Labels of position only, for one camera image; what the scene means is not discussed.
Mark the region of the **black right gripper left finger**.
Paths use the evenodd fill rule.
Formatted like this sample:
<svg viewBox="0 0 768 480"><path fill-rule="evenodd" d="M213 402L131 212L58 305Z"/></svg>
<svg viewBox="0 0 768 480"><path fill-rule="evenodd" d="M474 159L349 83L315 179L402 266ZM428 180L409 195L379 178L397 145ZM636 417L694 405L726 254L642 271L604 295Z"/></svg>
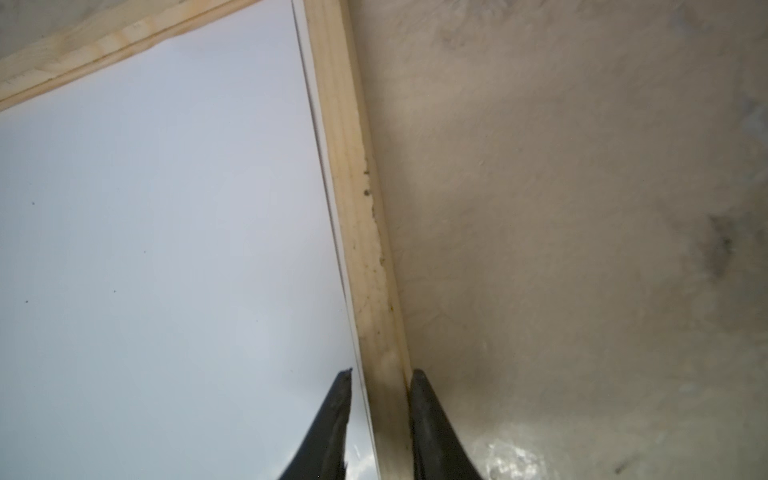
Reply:
<svg viewBox="0 0 768 480"><path fill-rule="evenodd" d="M332 382L315 418L280 480L344 480L345 443L352 400L352 370Z"/></svg>

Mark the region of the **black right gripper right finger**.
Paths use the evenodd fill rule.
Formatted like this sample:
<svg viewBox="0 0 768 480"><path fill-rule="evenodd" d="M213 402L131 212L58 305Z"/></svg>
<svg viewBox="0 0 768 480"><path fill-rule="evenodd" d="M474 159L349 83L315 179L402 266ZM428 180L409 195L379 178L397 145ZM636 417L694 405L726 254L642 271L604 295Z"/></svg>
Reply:
<svg viewBox="0 0 768 480"><path fill-rule="evenodd" d="M415 479L482 479L421 369L412 374L409 416Z"/></svg>

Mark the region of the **light wooden picture frame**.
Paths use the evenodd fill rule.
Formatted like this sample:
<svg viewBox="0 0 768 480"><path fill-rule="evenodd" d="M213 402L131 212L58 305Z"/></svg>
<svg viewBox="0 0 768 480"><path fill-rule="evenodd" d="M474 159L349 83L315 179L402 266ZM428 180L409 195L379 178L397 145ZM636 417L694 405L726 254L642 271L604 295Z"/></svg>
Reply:
<svg viewBox="0 0 768 480"><path fill-rule="evenodd" d="M243 8L241 1L122 1L84 14L2 57L1 105L15 106ZM383 479L409 479L411 363L350 7L297 1L293 9L376 465Z"/></svg>

